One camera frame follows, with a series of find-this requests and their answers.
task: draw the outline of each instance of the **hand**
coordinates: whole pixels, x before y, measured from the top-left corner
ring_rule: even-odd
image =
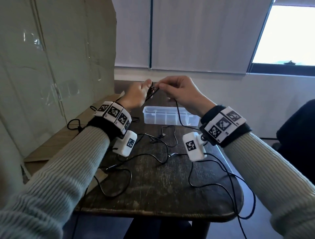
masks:
[[[146,100],[146,94],[152,85],[152,80],[147,79],[145,82],[134,82],[127,93],[117,102],[121,104],[128,112],[132,109],[141,107]]]
[[[198,90],[188,76],[168,76],[156,83],[155,87],[163,90],[169,98],[175,99],[188,112],[199,117],[203,117],[216,106]]]

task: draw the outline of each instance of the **ribbed sweater sleeve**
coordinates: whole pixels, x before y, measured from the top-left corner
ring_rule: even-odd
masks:
[[[275,231],[285,239],[315,238],[315,187],[307,178],[252,133],[224,152],[271,212]]]
[[[62,238],[62,227],[92,180],[109,138],[84,129],[0,211],[0,238]]]

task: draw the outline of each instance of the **white plastic box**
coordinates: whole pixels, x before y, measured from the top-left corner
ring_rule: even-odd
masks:
[[[198,126],[200,117],[179,108],[183,125]],[[144,123],[153,125],[180,125],[177,107],[145,106],[143,109]]]

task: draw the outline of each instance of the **table leg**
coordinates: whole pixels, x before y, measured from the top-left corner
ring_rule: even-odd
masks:
[[[203,220],[192,221],[192,235],[195,239],[206,239],[210,222]]]

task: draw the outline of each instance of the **wrist band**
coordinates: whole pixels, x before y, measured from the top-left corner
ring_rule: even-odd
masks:
[[[88,126],[101,128],[110,140],[124,135],[131,123],[128,111],[120,104],[111,101],[105,101],[93,115],[95,117],[89,121]]]
[[[201,122],[200,130],[212,145],[227,146],[229,143],[250,132],[246,119],[231,107],[215,106],[208,111]]]

